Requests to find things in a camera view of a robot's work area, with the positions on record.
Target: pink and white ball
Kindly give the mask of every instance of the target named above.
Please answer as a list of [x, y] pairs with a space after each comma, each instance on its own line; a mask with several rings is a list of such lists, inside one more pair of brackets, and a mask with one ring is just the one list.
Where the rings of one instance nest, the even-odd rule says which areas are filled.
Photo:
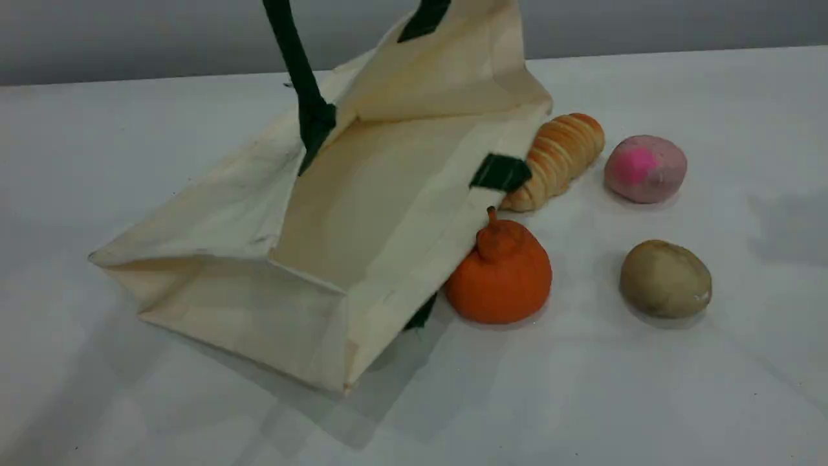
[[656, 136], [626, 138], [604, 166], [604, 183], [639, 204], [676, 194], [687, 174], [687, 157], [674, 143]]

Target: cream tote bag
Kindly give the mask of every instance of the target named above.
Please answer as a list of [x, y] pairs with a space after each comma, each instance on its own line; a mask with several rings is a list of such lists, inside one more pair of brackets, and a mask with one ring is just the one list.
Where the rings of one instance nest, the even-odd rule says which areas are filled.
[[346, 392], [531, 176], [551, 97], [516, 0], [423, 0], [319, 87], [265, 7], [297, 108], [90, 260], [141, 320]]

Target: brown potato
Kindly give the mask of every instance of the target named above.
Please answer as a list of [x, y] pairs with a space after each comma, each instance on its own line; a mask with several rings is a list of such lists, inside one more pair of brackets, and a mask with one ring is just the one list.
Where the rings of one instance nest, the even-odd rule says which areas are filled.
[[624, 259], [621, 294], [648, 316], [689, 318], [707, 307], [713, 281], [704, 263], [689, 250], [649, 240]]

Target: bread roll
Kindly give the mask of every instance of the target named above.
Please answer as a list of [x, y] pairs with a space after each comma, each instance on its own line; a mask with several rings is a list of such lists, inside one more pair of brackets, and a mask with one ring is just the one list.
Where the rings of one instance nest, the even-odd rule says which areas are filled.
[[586, 114], [555, 117], [538, 130], [527, 155], [532, 179], [503, 199], [501, 209], [534, 211], [560, 196], [604, 150], [604, 130]]

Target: bag side panel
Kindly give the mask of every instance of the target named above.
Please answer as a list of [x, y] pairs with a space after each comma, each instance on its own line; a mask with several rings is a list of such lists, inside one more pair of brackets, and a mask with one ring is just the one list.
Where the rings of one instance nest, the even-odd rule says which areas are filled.
[[203, 260], [140, 319], [313, 385], [344, 389], [345, 296], [267, 262]]
[[[345, 89], [371, 52], [330, 73], [327, 99]], [[160, 257], [263, 259], [278, 242], [304, 149], [296, 108], [89, 258], [111, 266]]]
[[551, 97], [526, 70], [514, 0], [454, 0], [436, 31], [392, 30], [339, 105], [363, 121], [500, 112]]

